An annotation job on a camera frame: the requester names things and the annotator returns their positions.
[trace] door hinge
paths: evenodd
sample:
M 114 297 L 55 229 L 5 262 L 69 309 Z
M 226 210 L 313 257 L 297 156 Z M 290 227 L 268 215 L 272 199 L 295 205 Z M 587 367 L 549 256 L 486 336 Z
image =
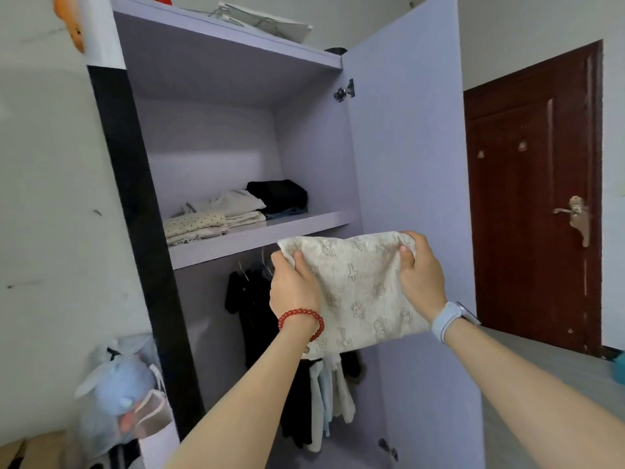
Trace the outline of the door hinge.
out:
M 378 446 L 390 454 L 395 462 L 399 462 L 399 454 L 397 453 L 397 450 L 395 448 L 391 448 L 384 438 L 379 439 Z
M 354 79 L 353 78 L 349 79 L 349 83 L 348 83 L 347 89 L 343 89 L 341 87 L 341 88 L 339 88 L 339 90 L 337 90 L 334 93 L 334 99 L 337 102 L 342 102 L 342 101 L 345 100 L 345 97 L 347 97 L 348 95 L 350 97 L 355 97 L 355 88 L 354 88 Z

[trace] hand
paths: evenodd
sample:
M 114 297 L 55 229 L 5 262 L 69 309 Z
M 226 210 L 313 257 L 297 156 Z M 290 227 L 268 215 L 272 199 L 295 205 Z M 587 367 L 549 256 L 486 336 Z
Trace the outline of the hand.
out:
M 286 261 L 281 251 L 271 254 L 271 261 L 276 267 L 271 281 L 270 307 L 280 318 L 292 309 L 311 309 L 319 312 L 321 304 L 321 288 L 311 272 L 300 250 L 293 253 L 295 269 Z M 295 318 L 308 318 L 317 322 L 312 316 L 291 316 L 285 321 L 298 321 Z
M 412 307 L 432 324 L 447 304 L 441 264 L 427 244 L 425 235 L 403 232 L 414 239 L 416 260 L 406 246 L 399 248 L 401 286 Z

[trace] wardrobe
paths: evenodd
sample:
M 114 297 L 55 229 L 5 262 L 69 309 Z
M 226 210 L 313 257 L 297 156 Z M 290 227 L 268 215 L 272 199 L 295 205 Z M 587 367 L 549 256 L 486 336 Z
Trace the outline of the wardrobe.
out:
M 414 229 L 449 299 L 475 308 L 457 0 L 428 0 L 343 56 L 152 0 L 79 4 L 181 435 L 245 372 L 228 276 L 278 239 Z M 305 188 L 309 212 L 167 247 L 161 220 L 181 204 L 273 179 Z M 479 390 L 448 348 L 424 333 L 362 355 L 354 421 L 332 422 L 318 455 L 278 433 L 269 467 L 484 467 Z

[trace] floor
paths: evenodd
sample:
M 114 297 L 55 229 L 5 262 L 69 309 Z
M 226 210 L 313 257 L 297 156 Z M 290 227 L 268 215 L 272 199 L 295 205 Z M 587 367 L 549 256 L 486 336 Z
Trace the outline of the floor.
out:
M 510 334 L 486 331 L 512 351 L 625 420 L 625 386 L 611 378 L 614 363 Z M 483 412 L 487 469 L 539 469 L 486 399 Z

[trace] door handle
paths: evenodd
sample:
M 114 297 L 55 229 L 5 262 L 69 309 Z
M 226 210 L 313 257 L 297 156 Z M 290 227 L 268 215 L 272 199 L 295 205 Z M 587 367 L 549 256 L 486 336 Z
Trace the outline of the door handle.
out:
M 587 248 L 590 245 L 590 215 L 588 206 L 584 203 L 583 197 L 573 196 L 569 199 L 570 209 L 553 209 L 554 214 L 566 212 L 571 221 L 569 224 L 574 229 L 579 230 L 582 234 L 582 247 Z

